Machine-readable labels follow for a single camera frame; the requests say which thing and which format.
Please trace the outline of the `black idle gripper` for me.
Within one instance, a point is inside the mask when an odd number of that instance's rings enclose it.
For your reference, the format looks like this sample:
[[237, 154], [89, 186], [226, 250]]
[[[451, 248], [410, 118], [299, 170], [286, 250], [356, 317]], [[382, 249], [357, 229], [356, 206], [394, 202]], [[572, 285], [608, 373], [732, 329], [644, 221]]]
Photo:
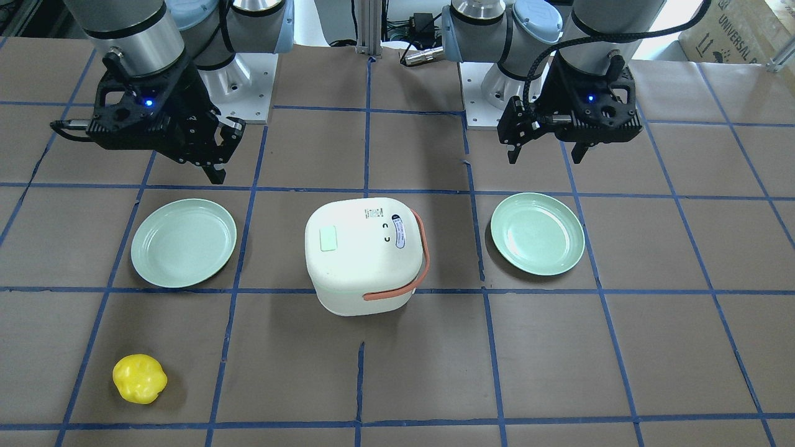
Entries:
[[643, 129], [634, 88], [622, 55], [609, 59], [605, 74], [584, 73], [556, 55], [535, 105], [519, 96], [506, 100], [497, 135], [506, 146], [509, 164], [519, 159], [523, 145], [538, 139], [537, 114], [542, 129], [552, 131], [559, 140], [576, 142], [571, 150], [575, 165], [593, 144], [634, 139]]

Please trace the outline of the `black moving gripper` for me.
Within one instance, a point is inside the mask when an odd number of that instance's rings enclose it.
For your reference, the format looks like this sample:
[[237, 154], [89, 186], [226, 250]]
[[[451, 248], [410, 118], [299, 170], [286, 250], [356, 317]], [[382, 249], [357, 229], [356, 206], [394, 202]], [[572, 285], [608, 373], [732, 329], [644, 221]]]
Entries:
[[159, 73], [135, 77], [111, 50], [99, 82], [87, 137], [106, 150], [153, 150], [179, 163], [202, 167], [214, 186], [242, 141], [246, 122], [221, 116], [194, 63], [181, 54]]

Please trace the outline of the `idle silver robot arm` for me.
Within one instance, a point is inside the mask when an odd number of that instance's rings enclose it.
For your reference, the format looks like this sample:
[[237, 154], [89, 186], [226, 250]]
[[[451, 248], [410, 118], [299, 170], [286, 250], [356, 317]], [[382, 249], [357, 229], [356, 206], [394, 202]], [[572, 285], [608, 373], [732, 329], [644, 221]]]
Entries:
[[499, 141], [515, 163], [526, 143], [552, 133], [574, 144], [574, 163], [598, 144], [642, 132], [628, 60], [662, 1], [452, 1], [440, 31], [445, 57], [494, 63], [522, 83], [502, 94]]

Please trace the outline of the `green plate near moving arm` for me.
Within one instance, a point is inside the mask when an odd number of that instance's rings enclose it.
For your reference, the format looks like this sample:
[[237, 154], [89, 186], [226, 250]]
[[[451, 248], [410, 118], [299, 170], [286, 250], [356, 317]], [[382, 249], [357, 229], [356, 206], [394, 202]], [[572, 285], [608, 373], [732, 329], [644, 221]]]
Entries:
[[221, 271], [236, 241], [236, 221], [227, 209], [210, 200], [178, 200], [159, 207], [137, 227], [130, 259], [148, 283], [184, 288]]

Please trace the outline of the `moving silver robot arm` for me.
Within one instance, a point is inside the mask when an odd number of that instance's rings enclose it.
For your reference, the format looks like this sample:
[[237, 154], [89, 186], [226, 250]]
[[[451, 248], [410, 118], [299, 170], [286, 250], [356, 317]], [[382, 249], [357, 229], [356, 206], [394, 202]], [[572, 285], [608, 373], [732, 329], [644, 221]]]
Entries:
[[153, 150], [222, 184], [247, 121], [266, 121], [293, 1], [68, 1], [106, 71], [86, 120], [50, 127], [105, 150]]

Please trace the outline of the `green plate near idle arm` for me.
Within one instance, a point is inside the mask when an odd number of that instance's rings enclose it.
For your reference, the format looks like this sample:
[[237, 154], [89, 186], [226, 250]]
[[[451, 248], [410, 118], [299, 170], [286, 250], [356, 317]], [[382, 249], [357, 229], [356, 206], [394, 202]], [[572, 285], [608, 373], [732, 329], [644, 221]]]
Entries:
[[536, 192], [508, 196], [495, 207], [489, 223], [494, 246], [526, 273], [563, 274], [584, 255], [584, 227], [579, 218], [551, 196]]

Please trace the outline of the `idle arm base plate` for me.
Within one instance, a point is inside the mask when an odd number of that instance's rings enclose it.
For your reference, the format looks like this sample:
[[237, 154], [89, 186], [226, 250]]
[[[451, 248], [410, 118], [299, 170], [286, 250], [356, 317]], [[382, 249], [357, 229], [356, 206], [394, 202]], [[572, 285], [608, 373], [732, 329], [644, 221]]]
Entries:
[[475, 130], [496, 130], [512, 96], [520, 96], [522, 80], [506, 76], [497, 63], [459, 64], [466, 124]]

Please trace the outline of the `moving arm base plate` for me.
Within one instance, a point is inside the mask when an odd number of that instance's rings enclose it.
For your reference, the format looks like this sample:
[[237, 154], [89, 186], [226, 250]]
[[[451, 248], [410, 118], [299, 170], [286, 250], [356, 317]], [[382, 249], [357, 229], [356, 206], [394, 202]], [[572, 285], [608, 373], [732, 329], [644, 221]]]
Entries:
[[221, 116], [266, 125], [278, 60], [277, 54], [238, 53], [226, 66], [199, 74]]

